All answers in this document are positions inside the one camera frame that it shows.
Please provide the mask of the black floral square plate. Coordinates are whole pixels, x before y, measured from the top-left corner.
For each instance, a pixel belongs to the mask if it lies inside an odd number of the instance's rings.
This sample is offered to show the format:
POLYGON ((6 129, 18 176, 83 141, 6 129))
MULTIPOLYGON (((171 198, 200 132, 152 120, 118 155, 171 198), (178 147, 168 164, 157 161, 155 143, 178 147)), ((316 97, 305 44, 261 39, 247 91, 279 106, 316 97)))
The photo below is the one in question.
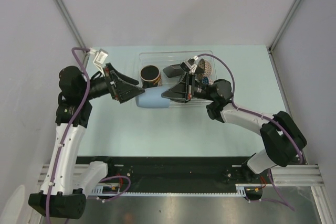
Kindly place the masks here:
POLYGON ((169 65, 163 69, 163 72, 168 78, 174 78, 184 74, 184 70, 179 64, 169 65))

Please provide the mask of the red black lacquer cup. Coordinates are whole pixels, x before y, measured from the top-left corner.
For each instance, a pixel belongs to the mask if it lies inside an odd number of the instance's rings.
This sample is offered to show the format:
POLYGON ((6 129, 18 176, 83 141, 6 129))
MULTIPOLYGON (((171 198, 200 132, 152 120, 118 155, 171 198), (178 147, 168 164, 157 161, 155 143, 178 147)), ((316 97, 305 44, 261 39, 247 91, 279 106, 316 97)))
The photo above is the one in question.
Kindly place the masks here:
POLYGON ((161 72, 154 65, 144 66, 140 71, 142 88, 154 88, 162 86, 161 72))

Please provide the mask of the light blue plastic cup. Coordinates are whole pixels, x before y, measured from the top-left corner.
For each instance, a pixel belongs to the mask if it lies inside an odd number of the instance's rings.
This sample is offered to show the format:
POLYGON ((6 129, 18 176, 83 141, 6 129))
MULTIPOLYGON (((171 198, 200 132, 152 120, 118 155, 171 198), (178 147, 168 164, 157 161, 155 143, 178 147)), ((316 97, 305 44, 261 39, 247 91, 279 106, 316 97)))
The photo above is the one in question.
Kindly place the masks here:
POLYGON ((136 105, 139 108, 163 109, 170 106, 170 100, 162 97, 162 93, 167 91, 168 87, 153 87, 145 89, 145 92, 135 98, 136 105))

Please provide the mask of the blue patterned bowl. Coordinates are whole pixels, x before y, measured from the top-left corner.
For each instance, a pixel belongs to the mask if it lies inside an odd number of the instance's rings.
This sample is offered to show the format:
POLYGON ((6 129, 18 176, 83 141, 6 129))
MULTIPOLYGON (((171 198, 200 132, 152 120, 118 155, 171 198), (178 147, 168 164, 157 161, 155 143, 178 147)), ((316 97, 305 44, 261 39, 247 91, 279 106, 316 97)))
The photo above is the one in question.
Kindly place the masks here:
POLYGON ((202 83, 202 84, 209 84, 209 78, 208 78, 208 77, 203 77, 203 78, 201 79, 201 83, 202 83))

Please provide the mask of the beige patterned bowl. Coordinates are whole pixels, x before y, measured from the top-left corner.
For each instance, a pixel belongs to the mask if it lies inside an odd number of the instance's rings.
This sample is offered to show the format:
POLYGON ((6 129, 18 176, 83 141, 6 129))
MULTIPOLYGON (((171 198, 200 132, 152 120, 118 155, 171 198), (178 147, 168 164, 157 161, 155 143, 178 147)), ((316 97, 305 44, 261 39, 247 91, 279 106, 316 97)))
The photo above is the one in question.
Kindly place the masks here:
POLYGON ((197 73, 199 78, 210 77, 212 74, 212 65, 209 61, 201 59, 197 64, 197 73))

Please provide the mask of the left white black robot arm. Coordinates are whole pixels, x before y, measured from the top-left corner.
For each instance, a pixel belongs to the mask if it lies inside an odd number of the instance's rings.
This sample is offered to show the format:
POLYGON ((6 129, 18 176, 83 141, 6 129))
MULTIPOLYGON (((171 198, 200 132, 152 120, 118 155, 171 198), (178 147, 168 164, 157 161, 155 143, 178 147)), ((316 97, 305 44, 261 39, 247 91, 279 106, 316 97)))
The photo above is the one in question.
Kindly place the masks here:
POLYGON ((110 95, 125 103, 145 92, 137 80, 118 72, 110 63, 92 77, 78 67, 65 67, 59 73, 59 87, 56 140, 48 172, 40 191, 28 199, 28 204, 48 221, 81 218, 95 186, 102 180, 110 182, 119 177, 111 158, 94 157, 74 180, 79 145, 92 111, 90 101, 110 95))

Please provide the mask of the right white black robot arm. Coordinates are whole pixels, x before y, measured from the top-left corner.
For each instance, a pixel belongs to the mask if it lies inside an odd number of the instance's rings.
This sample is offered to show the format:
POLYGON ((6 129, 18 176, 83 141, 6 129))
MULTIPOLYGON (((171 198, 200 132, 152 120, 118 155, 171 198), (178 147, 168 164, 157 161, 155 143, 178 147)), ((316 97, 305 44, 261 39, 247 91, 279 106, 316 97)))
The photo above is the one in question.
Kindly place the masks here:
POLYGON ((186 73, 161 96, 178 103, 188 103, 193 98, 209 100, 206 109, 210 119, 258 134, 264 149, 245 161, 242 169, 243 179, 249 183, 254 183, 262 172, 274 166, 286 167, 294 158, 303 161, 302 149, 307 146, 307 140, 292 117, 285 111, 262 114, 236 105, 231 83, 227 80, 204 84, 186 73))

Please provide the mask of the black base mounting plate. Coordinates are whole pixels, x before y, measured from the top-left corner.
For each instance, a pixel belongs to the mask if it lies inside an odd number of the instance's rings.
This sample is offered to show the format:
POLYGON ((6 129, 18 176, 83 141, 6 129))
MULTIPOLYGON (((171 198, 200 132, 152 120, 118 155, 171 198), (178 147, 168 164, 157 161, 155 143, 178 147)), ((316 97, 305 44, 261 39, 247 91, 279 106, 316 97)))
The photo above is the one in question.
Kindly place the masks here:
POLYGON ((247 157, 79 156, 77 164, 104 161, 108 176, 130 177, 131 193, 232 193, 237 184, 259 184, 244 166, 247 157))

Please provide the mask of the aluminium frame rail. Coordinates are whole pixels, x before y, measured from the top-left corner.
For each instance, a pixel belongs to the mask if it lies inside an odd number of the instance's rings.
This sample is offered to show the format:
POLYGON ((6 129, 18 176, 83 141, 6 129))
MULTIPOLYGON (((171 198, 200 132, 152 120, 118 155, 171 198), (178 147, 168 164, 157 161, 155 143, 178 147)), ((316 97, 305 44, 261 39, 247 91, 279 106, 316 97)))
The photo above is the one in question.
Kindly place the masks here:
MULTIPOLYGON (((86 164, 75 165, 74 177, 79 177, 88 167, 86 164)), ((42 167, 37 185, 43 184, 49 165, 42 167)), ((288 165, 276 166, 271 169, 276 186, 324 186, 324 181, 318 165, 288 165)))

